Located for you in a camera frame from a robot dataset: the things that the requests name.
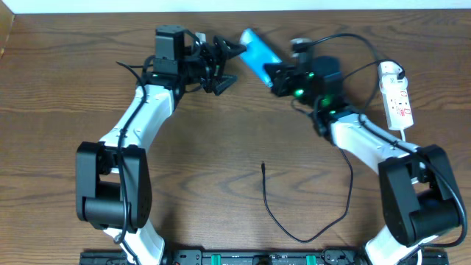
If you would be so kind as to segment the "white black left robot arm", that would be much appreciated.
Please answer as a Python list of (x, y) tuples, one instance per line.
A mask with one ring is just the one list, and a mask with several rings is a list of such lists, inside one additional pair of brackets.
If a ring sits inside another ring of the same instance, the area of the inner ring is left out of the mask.
[(236, 80), (224, 74), (228, 60), (246, 51), (220, 35), (179, 25), (155, 30), (155, 52), (140, 66), (126, 63), (135, 78), (130, 106), (97, 142), (83, 141), (76, 153), (76, 212), (109, 235), (119, 251), (85, 251), (81, 264), (165, 264), (166, 243), (150, 220), (152, 187), (147, 153), (157, 132), (194, 85), (220, 95)]

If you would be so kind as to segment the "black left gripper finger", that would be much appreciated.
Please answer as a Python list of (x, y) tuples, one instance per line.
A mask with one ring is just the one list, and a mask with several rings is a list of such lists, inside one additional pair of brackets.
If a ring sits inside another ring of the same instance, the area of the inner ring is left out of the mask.
[(220, 35), (213, 37), (213, 44), (216, 49), (216, 57), (219, 60), (232, 59), (247, 50), (244, 44), (232, 43)]
[(213, 86), (213, 93), (216, 96), (221, 95), (226, 89), (233, 85), (238, 80), (238, 77), (235, 75), (222, 75), (220, 78), (215, 80), (215, 85)]

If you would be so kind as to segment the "blue screen Galaxy smartphone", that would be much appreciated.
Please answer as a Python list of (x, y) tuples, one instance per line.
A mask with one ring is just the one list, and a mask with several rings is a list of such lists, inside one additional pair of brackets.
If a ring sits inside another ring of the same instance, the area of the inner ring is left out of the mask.
[(272, 80), (264, 70), (264, 65), (279, 64), (282, 60), (250, 28), (242, 32), (239, 43), (246, 47), (246, 51), (239, 57), (267, 87), (271, 88)]

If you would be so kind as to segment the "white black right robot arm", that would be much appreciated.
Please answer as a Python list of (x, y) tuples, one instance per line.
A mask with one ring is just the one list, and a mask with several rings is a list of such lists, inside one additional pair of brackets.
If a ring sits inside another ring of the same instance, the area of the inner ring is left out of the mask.
[(336, 59), (320, 57), (297, 65), (266, 63), (272, 93), (292, 95), (311, 107), (317, 134), (356, 156), (379, 177), (384, 227), (350, 264), (446, 264), (446, 244), (437, 239), (460, 227), (467, 213), (446, 152), (394, 136), (411, 126), (405, 69), (376, 62), (388, 129), (372, 123), (342, 93)]

